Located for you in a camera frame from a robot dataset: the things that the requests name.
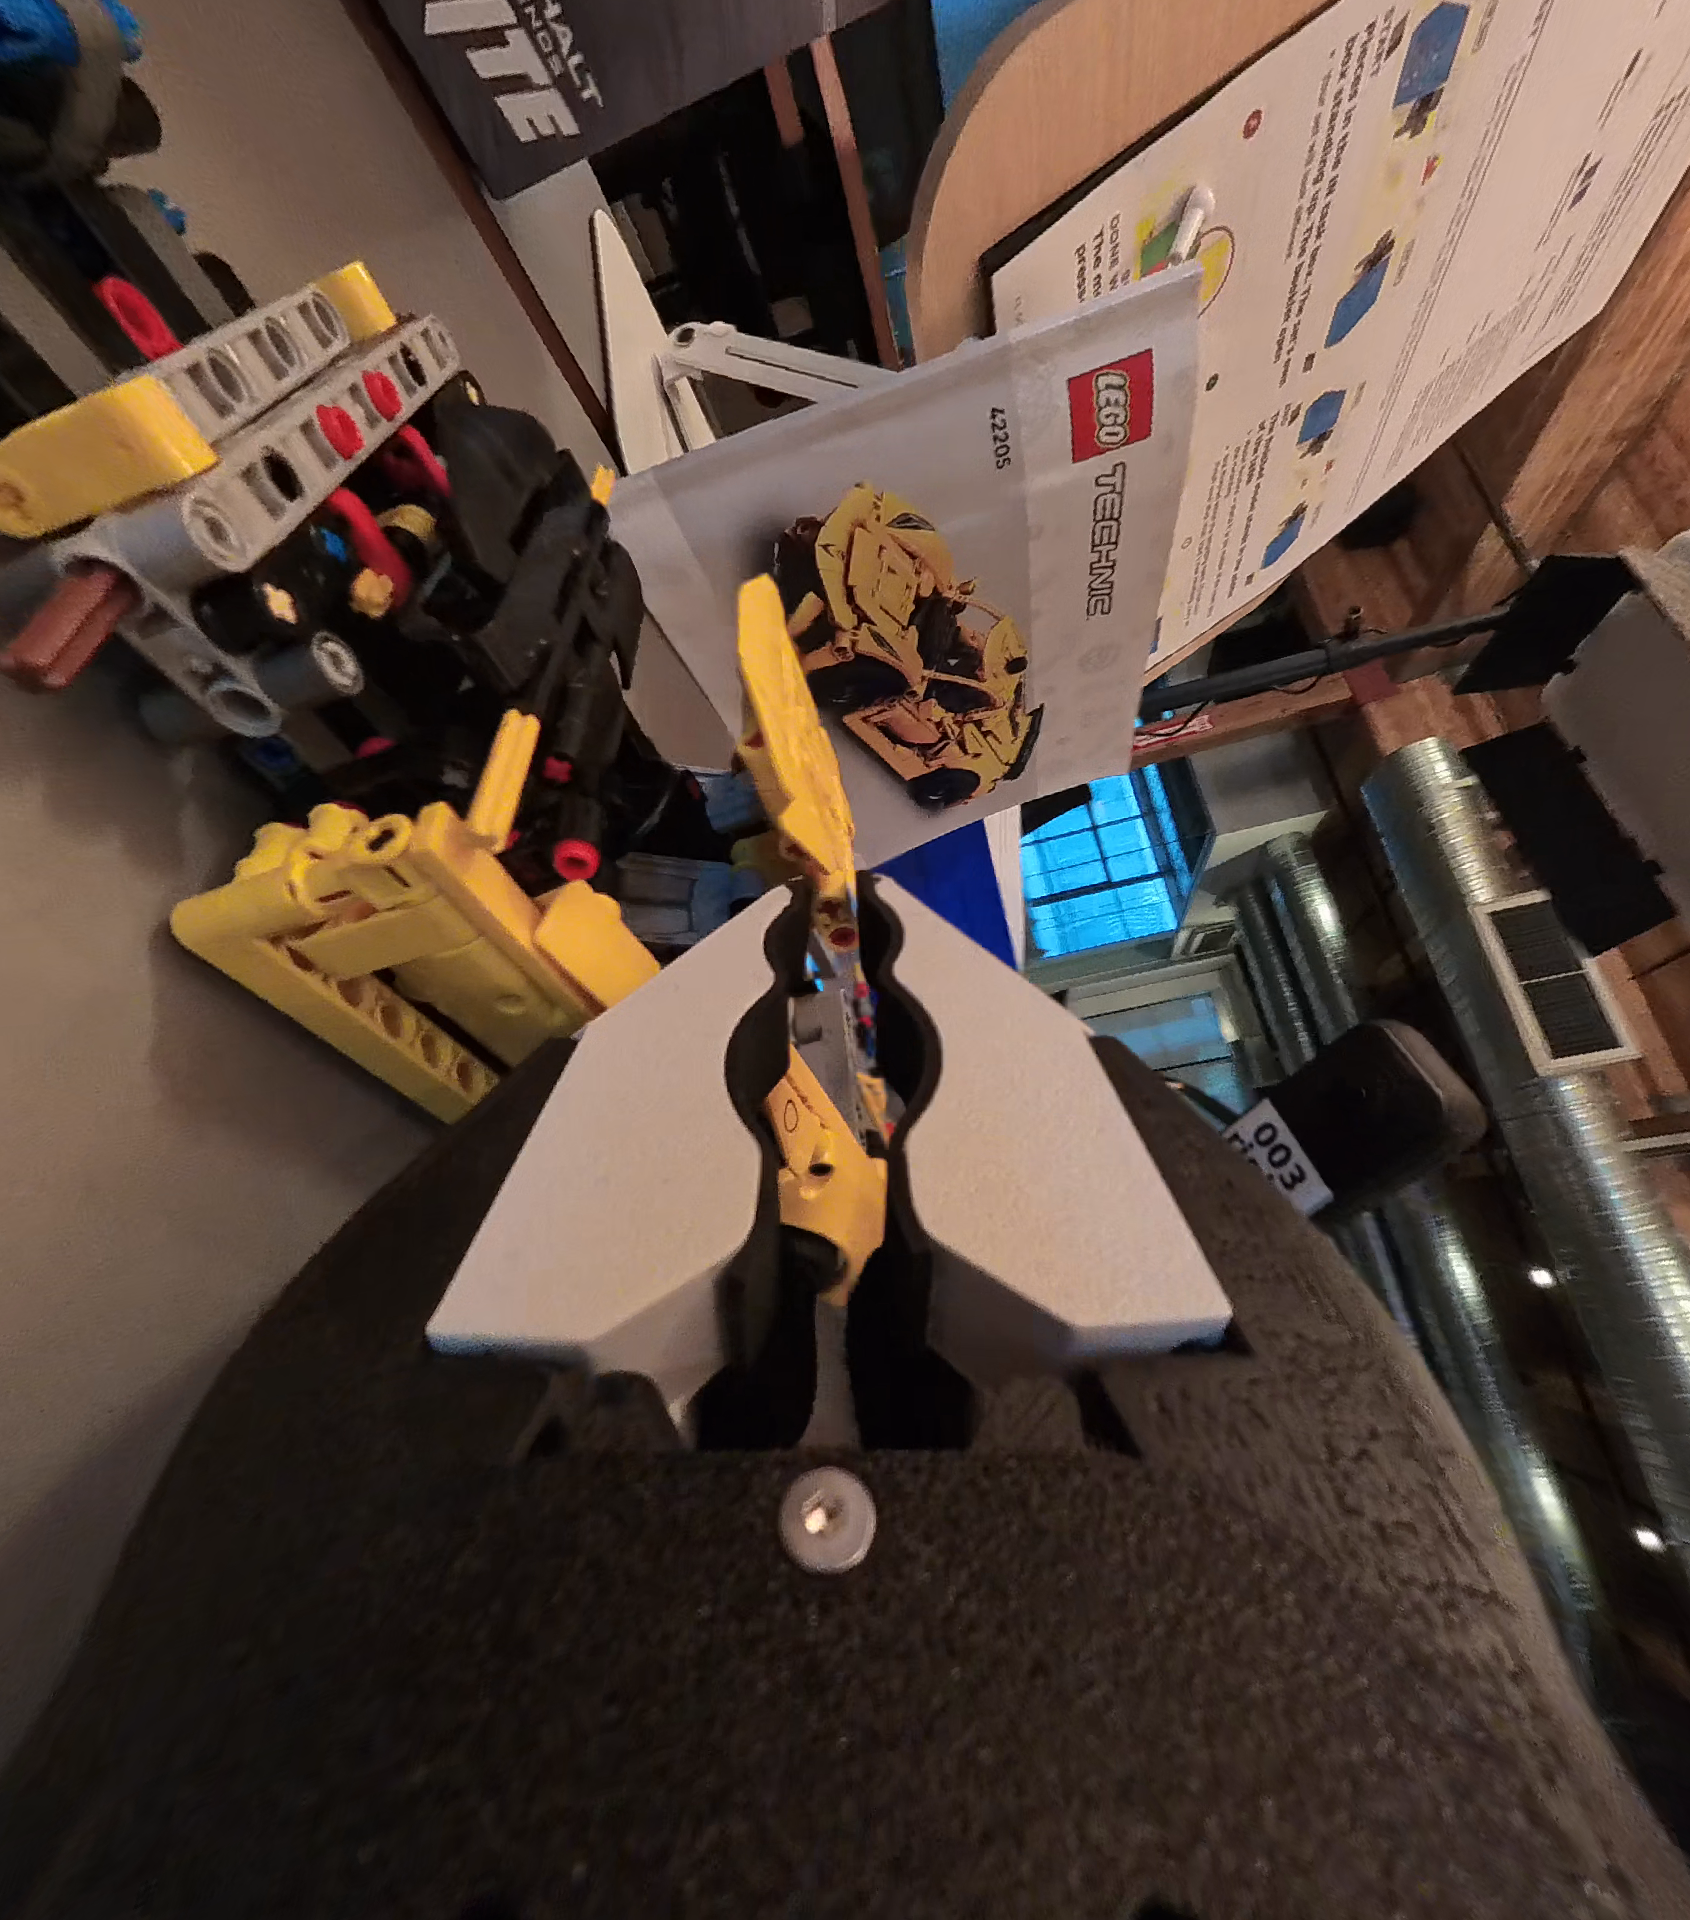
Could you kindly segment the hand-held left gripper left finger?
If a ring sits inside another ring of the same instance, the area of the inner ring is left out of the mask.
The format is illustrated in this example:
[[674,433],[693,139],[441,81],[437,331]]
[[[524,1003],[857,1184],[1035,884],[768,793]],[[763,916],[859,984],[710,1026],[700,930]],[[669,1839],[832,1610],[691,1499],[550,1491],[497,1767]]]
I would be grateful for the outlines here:
[[717,1285],[761,1212],[763,1144],[727,1087],[739,1023],[802,953],[807,886],[777,886],[575,1038],[425,1324],[441,1357],[652,1385],[666,1412],[727,1364]]

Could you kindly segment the toy car set box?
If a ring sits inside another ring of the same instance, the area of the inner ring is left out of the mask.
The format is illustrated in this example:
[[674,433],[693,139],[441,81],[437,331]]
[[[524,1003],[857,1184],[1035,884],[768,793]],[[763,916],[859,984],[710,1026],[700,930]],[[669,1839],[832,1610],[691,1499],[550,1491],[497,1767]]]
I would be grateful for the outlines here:
[[375,5],[495,200],[874,10],[874,3]]

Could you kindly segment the white display stand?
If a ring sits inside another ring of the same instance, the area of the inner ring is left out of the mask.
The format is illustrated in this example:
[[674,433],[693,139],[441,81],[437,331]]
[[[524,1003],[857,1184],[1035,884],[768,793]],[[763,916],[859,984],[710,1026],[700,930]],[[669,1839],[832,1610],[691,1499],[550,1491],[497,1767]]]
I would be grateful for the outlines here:
[[805,404],[898,378],[880,365],[766,340],[727,323],[666,331],[607,210],[592,213],[590,240],[605,406],[624,474],[664,467],[720,438],[700,396],[713,378]]

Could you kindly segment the toy car instruction booklet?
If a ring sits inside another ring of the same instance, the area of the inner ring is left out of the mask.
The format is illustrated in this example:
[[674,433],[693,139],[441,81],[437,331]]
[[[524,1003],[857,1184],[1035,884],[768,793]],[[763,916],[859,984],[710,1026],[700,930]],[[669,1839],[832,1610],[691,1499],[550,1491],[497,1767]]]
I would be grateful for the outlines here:
[[859,852],[1127,770],[1197,310],[1169,269],[617,487],[644,605],[733,734],[738,603],[771,586]]

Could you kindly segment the brick picture poster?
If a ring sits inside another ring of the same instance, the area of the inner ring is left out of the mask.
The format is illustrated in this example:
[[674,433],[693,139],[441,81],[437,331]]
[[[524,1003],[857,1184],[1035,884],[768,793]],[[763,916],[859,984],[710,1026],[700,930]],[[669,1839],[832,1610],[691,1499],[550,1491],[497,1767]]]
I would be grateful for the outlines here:
[[1690,3],[1323,5],[1002,240],[999,325],[1167,269],[1199,374],[1148,668],[1592,323],[1690,168]]

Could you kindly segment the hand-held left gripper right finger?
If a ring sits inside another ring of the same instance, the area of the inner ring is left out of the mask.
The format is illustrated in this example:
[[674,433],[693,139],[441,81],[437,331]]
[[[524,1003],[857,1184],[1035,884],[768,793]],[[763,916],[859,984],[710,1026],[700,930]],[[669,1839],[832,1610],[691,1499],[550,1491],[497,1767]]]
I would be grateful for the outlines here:
[[1223,1343],[1233,1304],[1092,1032],[888,878],[859,884],[886,1226],[852,1295],[859,1420]]

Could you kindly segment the yellow toy fender subassembly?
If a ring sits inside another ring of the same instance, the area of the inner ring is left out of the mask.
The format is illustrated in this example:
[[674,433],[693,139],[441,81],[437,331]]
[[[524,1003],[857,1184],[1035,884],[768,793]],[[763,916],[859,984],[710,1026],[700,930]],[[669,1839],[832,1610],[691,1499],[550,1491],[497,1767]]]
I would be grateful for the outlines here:
[[735,670],[735,760],[784,868],[807,884],[786,1069],[763,1109],[782,1162],[779,1224],[815,1295],[842,1306],[886,1237],[894,1123],[862,970],[854,810],[779,589],[761,574],[735,592]]

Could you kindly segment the grey desk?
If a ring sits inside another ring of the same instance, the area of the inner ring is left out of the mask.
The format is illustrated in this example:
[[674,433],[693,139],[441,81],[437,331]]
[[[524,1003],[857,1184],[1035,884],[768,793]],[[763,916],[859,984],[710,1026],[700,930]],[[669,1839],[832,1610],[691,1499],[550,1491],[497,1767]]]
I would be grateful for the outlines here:
[[203,1391],[433,1139],[170,941],[260,800],[129,705],[0,676],[0,1773]]

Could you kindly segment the yellow toy car chassis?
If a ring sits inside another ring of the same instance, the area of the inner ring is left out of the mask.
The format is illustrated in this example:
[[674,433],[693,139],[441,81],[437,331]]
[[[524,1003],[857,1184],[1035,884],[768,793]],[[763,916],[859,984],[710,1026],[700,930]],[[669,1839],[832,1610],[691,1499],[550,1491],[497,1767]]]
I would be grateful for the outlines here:
[[181,949],[435,1120],[661,967],[637,858],[615,481],[354,260],[260,301],[118,167],[160,151],[128,5],[0,5],[0,673],[113,667],[265,786]]

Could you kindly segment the large paned window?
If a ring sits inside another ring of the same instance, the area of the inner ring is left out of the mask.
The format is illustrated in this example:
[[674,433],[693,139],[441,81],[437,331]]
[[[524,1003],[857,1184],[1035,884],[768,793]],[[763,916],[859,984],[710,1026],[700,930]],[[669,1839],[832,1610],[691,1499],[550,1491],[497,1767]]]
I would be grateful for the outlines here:
[[1020,826],[1025,941],[1040,962],[1176,936],[1213,843],[1177,762],[1032,800]]

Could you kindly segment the silver ventilation duct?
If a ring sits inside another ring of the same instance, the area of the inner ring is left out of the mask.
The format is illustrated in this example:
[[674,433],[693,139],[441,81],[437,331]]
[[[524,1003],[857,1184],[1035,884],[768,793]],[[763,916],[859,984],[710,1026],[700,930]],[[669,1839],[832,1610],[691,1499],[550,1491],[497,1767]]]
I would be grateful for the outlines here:
[[1481,1198],[1454,1160],[1343,1226],[1401,1309],[1499,1499],[1514,1548],[1600,1722],[1690,1821],[1690,1248],[1621,1153],[1592,1073],[1539,1075],[1494,968],[1490,912],[1532,922],[1597,991],[1556,912],[1523,890],[1474,769],[1440,739],[1361,789],[1391,897],[1432,982],[1434,1038],[1481,1106]]

